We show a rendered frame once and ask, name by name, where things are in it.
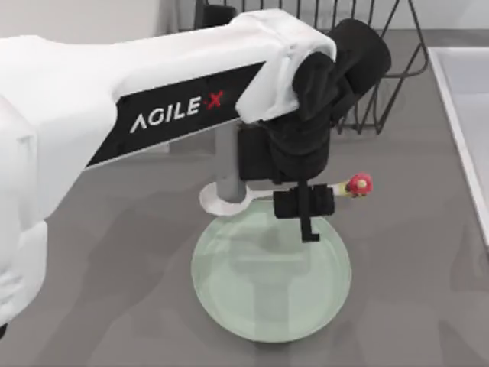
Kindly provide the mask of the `white spoon with red flower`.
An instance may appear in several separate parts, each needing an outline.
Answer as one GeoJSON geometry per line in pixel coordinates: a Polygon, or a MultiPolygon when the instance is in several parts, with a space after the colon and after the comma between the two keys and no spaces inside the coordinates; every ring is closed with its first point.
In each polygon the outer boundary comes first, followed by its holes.
{"type": "MultiPolygon", "coordinates": [[[[361,197],[368,195],[373,189],[374,184],[371,175],[358,173],[350,180],[325,185],[327,190],[332,192],[334,197],[361,197]]],[[[199,194],[201,207],[215,216],[234,216],[246,210],[254,200],[272,199],[274,194],[292,192],[293,189],[287,190],[252,190],[244,186],[243,194],[239,194],[237,199],[225,199],[220,194],[217,183],[206,185],[199,194]]]]}

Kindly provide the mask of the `pale green round plate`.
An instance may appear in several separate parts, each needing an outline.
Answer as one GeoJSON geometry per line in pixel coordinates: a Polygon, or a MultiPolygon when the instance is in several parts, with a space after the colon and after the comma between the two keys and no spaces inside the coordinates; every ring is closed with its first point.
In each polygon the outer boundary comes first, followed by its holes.
{"type": "Polygon", "coordinates": [[[351,289],[347,247],[324,217],[304,243],[296,219],[277,219],[269,201],[213,219],[193,251],[193,289],[207,315],[253,342],[288,343],[333,321],[351,289]]]}

